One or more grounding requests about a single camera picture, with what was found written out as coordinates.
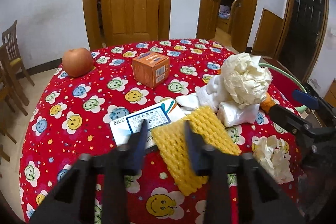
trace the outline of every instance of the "floor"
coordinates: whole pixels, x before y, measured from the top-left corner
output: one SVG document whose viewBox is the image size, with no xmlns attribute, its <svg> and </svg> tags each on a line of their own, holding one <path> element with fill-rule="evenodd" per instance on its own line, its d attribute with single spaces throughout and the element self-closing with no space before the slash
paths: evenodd
<svg viewBox="0 0 336 224">
<path fill-rule="evenodd" d="M 225 47 L 231 47 L 231 36 L 224 32 L 220 28 L 216 28 L 216 34 L 215 37 L 211 40 L 217 41 L 219 44 L 225 46 Z"/>
<path fill-rule="evenodd" d="M 19 195 L 19 167 L 21 149 L 32 113 L 45 87 L 55 73 L 55 70 L 56 69 L 48 70 L 32 75 L 31 78 L 34 81 L 35 86 L 30 85 L 26 78 L 20 80 L 24 92 L 30 100 L 29 105 L 24 106 L 28 112 L 28 116 L 24 116 L 17 108 L 16 112 L 12 113 L 5 103 L 0 104 L 0 118 L 4 120 L 8 132 L 17 141 L 17 144 L 14 144 L 7 136 L 2 136 L 0 134 L 0 143 L 3 144 L 4 151 L 10 156 L 9 163 L 4 159 L 1 159 L 0 174 L 2 174 L 2 179 L 0 178 L 0 191 L 4 195 L 13 211 L 22 220 L 24 219 L 24 215 Z"/>
</svg>

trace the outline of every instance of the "floral tablecloth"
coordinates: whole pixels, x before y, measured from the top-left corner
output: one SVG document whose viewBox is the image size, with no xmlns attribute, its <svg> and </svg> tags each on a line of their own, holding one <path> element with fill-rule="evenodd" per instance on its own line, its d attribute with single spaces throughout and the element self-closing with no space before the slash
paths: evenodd
<svg viewBox="0 0 336 224">
<path fill-rule="evenodd" d="M 132 58 L 147 51 L 170 57 L 169 77 L 154 90 L 133 79 Z M 111 120 L 160 102 L 165 97 L 175 98 L 195 92 L 213 75 L 220 73 L 223 61 L 231 54 L 212 41 L 181 39 L 97 50 L 92 52 L 95 68 L 75 79 L 69 77 L 61 65 L 36 106 L 23 145 L 19 176 L 26 221 L 81 153 L 101 155 L 116 147 L 109 127 Z M 294 109 L 273 85 L 268 92 L 280 105 Z M 278 139 L 284 139 L 295 180 L 282 184 L 282 187 L 298 202 L 296 184 L 301 174 L 297 164 L 300 153 L 290 133 L 273 124 L 261 110 L 254 124 L 234 126 L 227 132 L 243 152 L 251 152 L 253 141 L 261 136 L 275 134 Z M 229 175 L 228 181 L 232 219 L 237 223 L 235 176 Z M 101 223 L 103 187 L 102 178 L 99 178 L 95 224 Z M 207 185 L 194 194 L 183 196 L 159 152 L 147 154 L 140 174 L 125 177 L 125 187 L 129 219 L 135 224 L 201 224 L 203 221 Z"/>
</svg>

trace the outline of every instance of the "black door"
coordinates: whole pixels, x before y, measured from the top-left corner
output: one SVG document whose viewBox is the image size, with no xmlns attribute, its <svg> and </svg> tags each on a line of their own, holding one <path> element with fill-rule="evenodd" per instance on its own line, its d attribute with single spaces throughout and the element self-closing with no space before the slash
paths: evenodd
<svg viewBox="0 0 336 224">
<path fill-rule="evenodd" d="M 324 0 L 294 0 L 292 19 L 278 61 L 303 80 L 320 40 Z"/>
</svg>

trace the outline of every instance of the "crumpled paper ball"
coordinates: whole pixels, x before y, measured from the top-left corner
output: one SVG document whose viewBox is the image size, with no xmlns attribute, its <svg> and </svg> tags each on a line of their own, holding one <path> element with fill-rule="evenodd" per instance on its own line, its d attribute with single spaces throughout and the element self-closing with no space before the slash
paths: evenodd
<svg viewBox="0 0 336 224">
<path fill-rule="evenodd" d="M 253 157 L 269 173 L 278 184 L 293 181 L 293 175 L 289 169 L 289 153 L 284 151 L 285 142 L 277 140 L 275 135 L 266 138 L 262 136 L 253 142 L 255 151 Z"/>
<path fill-rule="evenodd" d="M 266 99 L 272 75 L 268 68 L 259 66 L 260 56 L 250 54 L 231 55 L 222 65 L 224 85 L 240 108 L 259 104 Z"/>
</svg>

